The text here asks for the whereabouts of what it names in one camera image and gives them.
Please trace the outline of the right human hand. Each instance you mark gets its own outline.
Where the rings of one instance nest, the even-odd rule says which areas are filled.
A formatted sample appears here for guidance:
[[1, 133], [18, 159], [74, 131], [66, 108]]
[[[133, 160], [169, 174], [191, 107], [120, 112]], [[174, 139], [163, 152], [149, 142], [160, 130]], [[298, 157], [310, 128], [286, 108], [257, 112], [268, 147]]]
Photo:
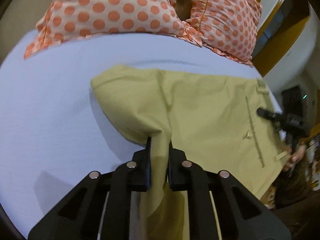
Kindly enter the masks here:
[[295, 152], [292, 152], [292, 148], [290, 146], [287, 146], [286, 151], [289, 158], [287, 159], [287, 162], [285, 163], [282, 171], [287, 172], [288, 170], [294, 168], [295, 165], [303, 159], [305, 150], [306, 146], [304, 144], [301, 144]]

